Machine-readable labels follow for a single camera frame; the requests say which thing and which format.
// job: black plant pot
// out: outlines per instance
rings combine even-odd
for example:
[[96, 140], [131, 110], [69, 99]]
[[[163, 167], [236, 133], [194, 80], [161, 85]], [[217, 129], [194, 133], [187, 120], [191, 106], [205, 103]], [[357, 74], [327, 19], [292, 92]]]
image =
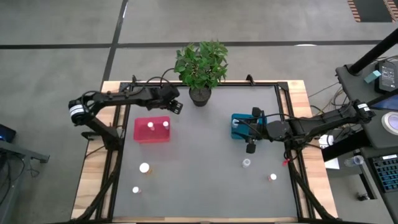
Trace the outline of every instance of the black plant pot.
[[189, 88], [189, 97], [196, 106], [205, 106], [207, 101], [209, 101], [211, 96], [211, 89], [201, 88], [192, 90]]

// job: green leaves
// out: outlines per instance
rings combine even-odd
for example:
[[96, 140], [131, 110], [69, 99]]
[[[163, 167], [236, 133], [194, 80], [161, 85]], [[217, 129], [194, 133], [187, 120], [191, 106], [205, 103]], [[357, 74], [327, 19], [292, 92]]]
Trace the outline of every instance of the green leaves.
[[189, 44], [177, 51], [174, 71], [191, 88], [214, 88], [226, 78], [226, 47], [217, 42], [200, 42], [198, 47]]

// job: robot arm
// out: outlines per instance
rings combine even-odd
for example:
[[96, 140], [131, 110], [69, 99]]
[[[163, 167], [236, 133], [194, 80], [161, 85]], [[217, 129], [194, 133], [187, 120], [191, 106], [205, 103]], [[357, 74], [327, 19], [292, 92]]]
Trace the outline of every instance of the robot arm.
[[[264, 119], [264, 112], [259, 108], [252, 109], [252, 115], [256, 119]], [[253, 140], [266, 139], [269, 141], [289, 142], [293, 149], [303, 148], [315, 136], [325, 134], [327, 131], [338, 128], [345, 124], [363, 124], [371, 121], [375, 116], [366, 103], [358, 100], [312, 118], [291, 117], [285, 121], [273, 121], [268, 124], [251, 122], [249, 143], [246, 151], [254, 153], [255, 145]]]
[[119, 150], [122, 142], [117, 129], [105, 125], [95, 117], [105, 106], [138, 105], [146, 107], [148, 110], [159, 108], [180, 114], [183, 105], [175, 100], [180, 95], [177, 87], [165, 84], [157, 87], [144, 85], [137, 88], [137, 91], [123, 93], [86, 92], [81, 97], [69, 101], [68, 107], [72, 122], [75, 126], [86, 125], [96, 135], [100, 135], [106, 149]]
[[92, 95], [83, 94], [81, 97], [69, 101], [69, 112], [72, 122], [76, 125], [85, 125], [95, 118], [100, 110], [106, 106], [137, 105], [153, 108], [167, 109], [180, 114], [182, 104], [175, 100], [180, 92], [173, 85], [166, 84], [162, 87], [136, 87], [137, 92], [100, 93], [89, 91]]

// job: keyboard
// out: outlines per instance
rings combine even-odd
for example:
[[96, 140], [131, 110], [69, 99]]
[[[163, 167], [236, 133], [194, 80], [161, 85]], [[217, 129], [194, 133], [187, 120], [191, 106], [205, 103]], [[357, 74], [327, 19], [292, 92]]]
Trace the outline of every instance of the keyboard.
[[372, 158], [373, 169], [379, 176], [379, 184], [384, 193], [398, 191], [397, 155]]

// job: pole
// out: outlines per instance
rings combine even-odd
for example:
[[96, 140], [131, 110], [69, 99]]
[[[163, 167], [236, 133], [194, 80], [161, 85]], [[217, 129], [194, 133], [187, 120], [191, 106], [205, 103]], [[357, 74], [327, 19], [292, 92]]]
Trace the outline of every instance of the pole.
[[350, 68], [348, 68], [348, 72], [354, 76], [358, 76], [359, 72], [368, 66], [370, 63], [375, 61], [378, 57], [388, 51], [391, 47], [393, 47], [398, 42], [398, 29], [394, 30], [390, 35], [388, 35], [384, 40], [378, 43], [373, 47], [366, 55], [364, 55], [361, 59], [355, 62]]

